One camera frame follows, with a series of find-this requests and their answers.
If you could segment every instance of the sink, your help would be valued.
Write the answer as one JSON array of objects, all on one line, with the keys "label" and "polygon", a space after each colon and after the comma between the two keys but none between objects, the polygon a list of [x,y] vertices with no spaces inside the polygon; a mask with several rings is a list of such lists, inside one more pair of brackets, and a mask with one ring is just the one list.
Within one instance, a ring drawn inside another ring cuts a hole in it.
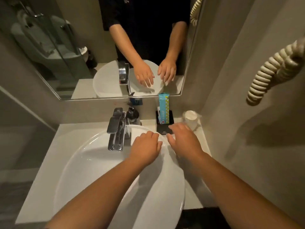
[{"label": "sink", "polygon": [[[81,146],[68,161],[57,184],[54,213],[68,201],[128,157],[137,136],[149,129],[128,125],[131,139],[125,140],[123,151],[107,149],[109,134],[101,132]],[[174,152],[162,136],[158,158],[147,166],[124,195],[109,228],[174,229],[184,203],[184,174]]]},{"label": "sink", "polygon": [[[134,96],[150,96],[162,93],[164,83],[158,76],[158,65],[155,63],[144,60],[149,65],[155,78],[154,84],[148,88],[141,85],[135,77],[134,69],[129,69],[129,83],[130,91],[134,92]],[[104,65],[97,71],[93,78],[93,89],[98,97],[118,97],[128,96],[127,87],[119,85],[119,67],[117,61],[112,61]]]}]

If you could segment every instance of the person's left hand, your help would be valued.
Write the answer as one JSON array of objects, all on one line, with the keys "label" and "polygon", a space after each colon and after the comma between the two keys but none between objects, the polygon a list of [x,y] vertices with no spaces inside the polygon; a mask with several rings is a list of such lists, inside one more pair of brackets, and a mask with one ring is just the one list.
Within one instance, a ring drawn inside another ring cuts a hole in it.
[{"label": "person's left hand", "polygon": [[148,131],[136,137],[132,144],[132,149],[129,155],[130,159],[142,163],[147,166],[153,163],[158,157],[162,141],[158,141],[159,134]]},{"label": "person's left hand", "polygon": [[171,82],[176,76],[176,61],[170,57],[166,57],[160,64],[158,69],[158,75],[161,75],[161,79],[164,82]]}]

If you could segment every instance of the faucet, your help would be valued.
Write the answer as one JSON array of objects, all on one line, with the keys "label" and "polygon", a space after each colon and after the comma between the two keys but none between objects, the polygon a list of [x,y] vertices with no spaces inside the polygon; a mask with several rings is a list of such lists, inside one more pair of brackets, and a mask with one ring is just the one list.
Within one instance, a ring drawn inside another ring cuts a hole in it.
[{"label": "faucet", "polygon": [[123,150],[124,140],[130,139],[127,125],[126,112],[123,112],[123,108],[115,108],[107,128],[107,133],[110,134],[108,150]]},{"label": "faucet", "polygon": [[125,61],[117,61],[119,66],[119,84],[125,85],[129,96],[133,96],[134,92],[131,93],[129,83],[129,64]]}]

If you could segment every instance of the black holder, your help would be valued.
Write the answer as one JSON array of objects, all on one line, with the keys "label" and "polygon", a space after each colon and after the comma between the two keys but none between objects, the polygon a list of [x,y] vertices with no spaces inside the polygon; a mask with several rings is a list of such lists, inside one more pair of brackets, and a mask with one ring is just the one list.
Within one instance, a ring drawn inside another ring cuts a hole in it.
[{"label": "black holder", "polygon": [[168,127],[174,123],[173,121],[173,112],[170,110],[170,123],[169,124],[160,124],[158,118],[158,111],[156,111],[156,120],[157,120],[157,132],[161,135],[166,135],[167,133],[173,134],[173,131]]}]

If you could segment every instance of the white cup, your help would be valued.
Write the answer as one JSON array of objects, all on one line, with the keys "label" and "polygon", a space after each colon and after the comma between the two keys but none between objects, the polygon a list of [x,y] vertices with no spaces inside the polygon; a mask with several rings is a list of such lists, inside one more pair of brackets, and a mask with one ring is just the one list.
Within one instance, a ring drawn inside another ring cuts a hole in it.
[{"label": "white cup", "polygon": [[187,126],[194,131],[198,126],[199,115],[195,111],[186,111],[183,113],[184,122]]}]

